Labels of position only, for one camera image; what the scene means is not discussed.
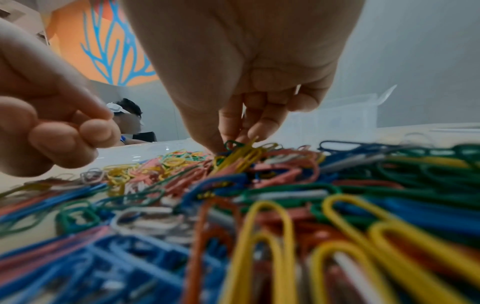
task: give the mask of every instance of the pile of paper clips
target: pile of paper clips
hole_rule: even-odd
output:
[[[225,146],[2,193],[0,301],[480,302],[480,145]]]

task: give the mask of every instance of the orange wall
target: orange wall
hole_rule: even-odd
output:
[[[158,79],[116,0],[77,0],[42,18],[51,48],[89,79],[119,86]]]

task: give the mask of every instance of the hand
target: hand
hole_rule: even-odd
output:
[[[120,141],[88,81],[33,36],[0,20],[0,171],[36,176],[92,162]]]
[[[266,139],[288,111],[320,105],[363,4],[125,0],[123,8],[192,138],[219,152],[225,140]]]

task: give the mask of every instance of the dark hair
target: dark hair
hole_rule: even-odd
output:
[[[142,110],[136,103],[134,103],[130,99],[123,98],[122,100],[117,101],[115,103],[121,106],[122,108],[124,108],[125,110],[129,111],[130,113],[135,114],[138,117],[142,118],[142,114],[143,114]]]

